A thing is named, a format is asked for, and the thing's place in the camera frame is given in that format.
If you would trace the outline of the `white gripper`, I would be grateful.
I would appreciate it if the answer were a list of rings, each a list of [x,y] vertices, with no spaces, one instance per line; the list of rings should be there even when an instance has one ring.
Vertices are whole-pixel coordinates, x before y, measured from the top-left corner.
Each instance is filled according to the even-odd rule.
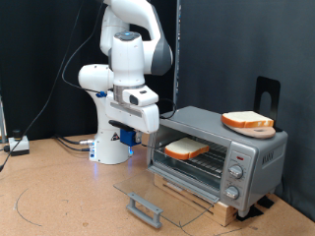
[[[132,127],[136,143],[143,133],[153,133],[159,126],[158,95],[149,87],[126,88],[121,93],[109,90],[105,99],[105,113],[111,120]]]

